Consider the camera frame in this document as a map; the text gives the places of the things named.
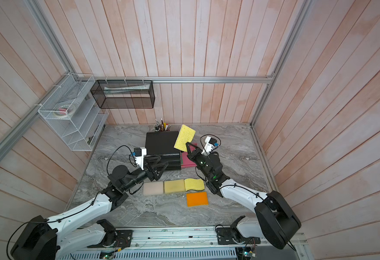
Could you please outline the black drawer cabinet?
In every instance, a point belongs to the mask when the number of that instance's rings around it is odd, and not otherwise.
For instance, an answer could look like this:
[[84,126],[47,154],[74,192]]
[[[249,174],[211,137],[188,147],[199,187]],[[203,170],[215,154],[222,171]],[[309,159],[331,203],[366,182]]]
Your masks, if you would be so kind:
[[146,134],[146,159],[160,157],[161,163],[168,163],[166,171],[181,169],[181,152],[174,148],[178,131],[148,132]]

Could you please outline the white foam sponge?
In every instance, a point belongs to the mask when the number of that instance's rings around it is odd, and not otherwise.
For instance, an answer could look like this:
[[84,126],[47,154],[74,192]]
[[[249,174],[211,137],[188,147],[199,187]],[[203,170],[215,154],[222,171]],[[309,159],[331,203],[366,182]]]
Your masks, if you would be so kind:
[[164,182],[146,182],[143,184],[144,196],[157,196],[164,194]]

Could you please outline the orange and yellow sponge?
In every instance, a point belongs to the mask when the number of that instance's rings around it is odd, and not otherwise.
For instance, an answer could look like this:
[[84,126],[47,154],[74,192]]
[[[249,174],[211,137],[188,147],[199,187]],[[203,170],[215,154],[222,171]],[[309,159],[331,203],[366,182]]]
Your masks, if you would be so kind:
[[188,207],[204,206],[209,204],[206,192],[187,193],[186,200]]

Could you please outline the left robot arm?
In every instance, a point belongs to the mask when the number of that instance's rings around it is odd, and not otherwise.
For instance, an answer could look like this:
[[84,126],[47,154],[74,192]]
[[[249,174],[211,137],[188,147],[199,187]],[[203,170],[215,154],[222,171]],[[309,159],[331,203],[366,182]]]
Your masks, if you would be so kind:
[[13,247],[6,247],[10,260],[56,260],[90,245],[112,246],[116,229],[103,219],[92,226],[81,226],[104,214],[114,211],[132,195],[131,189],[145,179],[159,180],[168,167],[160,157],[140,159],[142,163],[130,172],[124,165],[114,168],[108,178],[108,186],[95,197],[69,211],[43,218],[34,217],[22,224],[22,233]]

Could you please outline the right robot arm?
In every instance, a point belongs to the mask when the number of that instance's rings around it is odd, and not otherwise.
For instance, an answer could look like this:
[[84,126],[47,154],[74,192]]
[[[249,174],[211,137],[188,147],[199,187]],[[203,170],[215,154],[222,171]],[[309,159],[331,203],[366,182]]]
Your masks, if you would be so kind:
[[255,214],[254,217],[241,216],[231,224],[235,241],[265,238],[277,249],[291,244],[302,224],[279,192],[259,192],[239,184],[223,173],[218,155],[206,154],[191,143],[186,143],[186,148],[188,159],[204,175],[205,184],[213,194],[233,200]]

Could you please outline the tape roll on shelf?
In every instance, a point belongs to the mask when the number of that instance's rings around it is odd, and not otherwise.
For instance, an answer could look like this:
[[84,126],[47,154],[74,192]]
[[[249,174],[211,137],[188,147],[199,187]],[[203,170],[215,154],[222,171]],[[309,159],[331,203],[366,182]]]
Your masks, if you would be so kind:
[[72,108],[69,104],[58,107],[54,112],[55,118],[67,118],[72,112]]

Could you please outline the black mesh wall basket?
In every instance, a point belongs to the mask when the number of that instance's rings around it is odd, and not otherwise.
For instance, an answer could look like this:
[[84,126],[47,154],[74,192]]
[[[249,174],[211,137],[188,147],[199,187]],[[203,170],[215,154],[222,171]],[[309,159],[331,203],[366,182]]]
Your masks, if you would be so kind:
[[155,103],[149,80],[97,80],[90,92],[103,109],[152,109]]

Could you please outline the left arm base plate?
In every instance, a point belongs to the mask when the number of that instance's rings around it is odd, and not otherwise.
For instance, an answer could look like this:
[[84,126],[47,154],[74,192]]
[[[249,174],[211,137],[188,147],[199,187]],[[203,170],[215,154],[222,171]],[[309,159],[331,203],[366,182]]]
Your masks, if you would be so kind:
[[133,230],[116,230],[106,234],[103,240],[87,248],[128,248],[131,245]]

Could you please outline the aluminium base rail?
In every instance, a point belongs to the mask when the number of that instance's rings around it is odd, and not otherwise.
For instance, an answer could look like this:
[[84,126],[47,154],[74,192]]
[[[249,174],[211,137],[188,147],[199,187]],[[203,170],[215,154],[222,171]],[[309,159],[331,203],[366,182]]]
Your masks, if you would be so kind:
[[[213,226],[190,227],[138,227],[134,228],[131,245],[124,248],[135,252],[137,250],[182,249],[196,251],[197,248],[210,248],[218,252],[221,248],[256,249],[259,247],[274,248],[265,238],[260,238],[260,244],[231,244],[219,245],[217,234]],[[125,230],[114,227],[103,227],[94,224],[84,229],[77,229],[57,240],[57,253],[55,259],[75,254],[75,252],[88,249],[87,246],[100,243],[106,234],[111,231]],[[122,248],[90,248],[102,250],[118,250]]]

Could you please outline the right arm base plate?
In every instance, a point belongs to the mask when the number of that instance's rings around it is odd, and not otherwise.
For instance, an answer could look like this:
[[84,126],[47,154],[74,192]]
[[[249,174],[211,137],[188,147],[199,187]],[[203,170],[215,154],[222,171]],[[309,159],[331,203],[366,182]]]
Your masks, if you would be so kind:
[[244,237],[235,227],[217,225],[214,228],[219,245],[260,244],[259,237]]

